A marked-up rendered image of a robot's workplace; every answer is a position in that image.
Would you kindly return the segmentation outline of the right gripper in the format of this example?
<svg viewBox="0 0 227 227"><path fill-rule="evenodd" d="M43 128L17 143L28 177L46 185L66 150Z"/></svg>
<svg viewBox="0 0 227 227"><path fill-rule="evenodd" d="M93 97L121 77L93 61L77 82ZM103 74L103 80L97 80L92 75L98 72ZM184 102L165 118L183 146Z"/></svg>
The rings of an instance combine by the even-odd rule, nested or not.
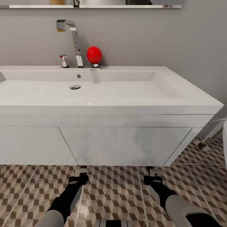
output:
<svg viewBox="0 0 227 227"><path fill-rule="evenodd" d="M152 176L144 176L144 184L145 185L150 185L151 179L159 179L159 181L162 180L160 176L155 176L155 177L152 177Z"/></svg>

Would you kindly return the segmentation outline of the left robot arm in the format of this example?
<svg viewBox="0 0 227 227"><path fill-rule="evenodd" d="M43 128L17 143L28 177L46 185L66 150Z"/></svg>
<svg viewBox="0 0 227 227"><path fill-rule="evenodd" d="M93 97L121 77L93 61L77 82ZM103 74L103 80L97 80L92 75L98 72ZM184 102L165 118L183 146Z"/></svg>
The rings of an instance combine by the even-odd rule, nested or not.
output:
<svg viewBox="0 0 227 227"><path fill-rule="evenodd" d="M67 217L71 215L81 196L81 185L85 185L89 181L88 175L81 176L80 173L88 173L89 171L89 168L76 169L75 176L69 177L65 191L60 197L54 199L49 210L34 227L64 227Z"/></svg>

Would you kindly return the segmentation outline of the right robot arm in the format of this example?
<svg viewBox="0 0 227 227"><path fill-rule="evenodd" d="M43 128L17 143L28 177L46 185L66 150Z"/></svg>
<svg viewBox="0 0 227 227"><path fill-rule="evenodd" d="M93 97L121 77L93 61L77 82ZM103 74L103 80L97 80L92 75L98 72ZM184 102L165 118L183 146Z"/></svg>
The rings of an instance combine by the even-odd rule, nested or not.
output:
<svg viewBox="0 0 227 227"><path fill-rule="evenodd" d="M144 176L144 184L149 185L150 194L164 208L176 227L223 227L222 224L207 211L197 207L174 190L164 186L160 176L161 169L150 169L150 175Z"/></svg>

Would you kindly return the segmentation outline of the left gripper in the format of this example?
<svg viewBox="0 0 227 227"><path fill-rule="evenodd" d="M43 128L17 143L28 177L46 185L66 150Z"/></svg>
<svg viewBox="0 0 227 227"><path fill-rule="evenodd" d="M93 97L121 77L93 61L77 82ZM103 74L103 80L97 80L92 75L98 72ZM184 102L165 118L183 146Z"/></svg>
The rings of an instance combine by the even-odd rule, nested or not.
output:
<svg viewBox="0 0 227 227"><path fill-rule="evenodd" d="M78 179L81 182L81 185L85 185L87 181L89 181L89 176L88 175L83 175L79 177L69 177L69 182L72 180Z"/></svg>

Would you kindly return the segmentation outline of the mousetrap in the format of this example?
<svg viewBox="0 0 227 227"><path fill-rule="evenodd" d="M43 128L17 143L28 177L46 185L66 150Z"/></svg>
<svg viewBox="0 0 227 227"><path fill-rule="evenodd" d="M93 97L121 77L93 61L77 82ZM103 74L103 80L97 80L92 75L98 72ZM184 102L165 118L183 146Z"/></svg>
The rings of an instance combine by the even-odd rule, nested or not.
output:
<svg viewBox="0 0 227 227"><path fill-rule="evenodd" d="M154 168L153 168L153 166L146 166L146 167L147 167L148 173L149 173L149 175L150 175L150 171L149 171L149 170L150 170L150 169L154 169Z"/></svg>
<svg viewBox="0 0 227 227"><path fill-rule="evenodd" d="M87 166L80 166L80 168L87 168ZM87 175L87 173L80 173L81 176Z"/></svg>

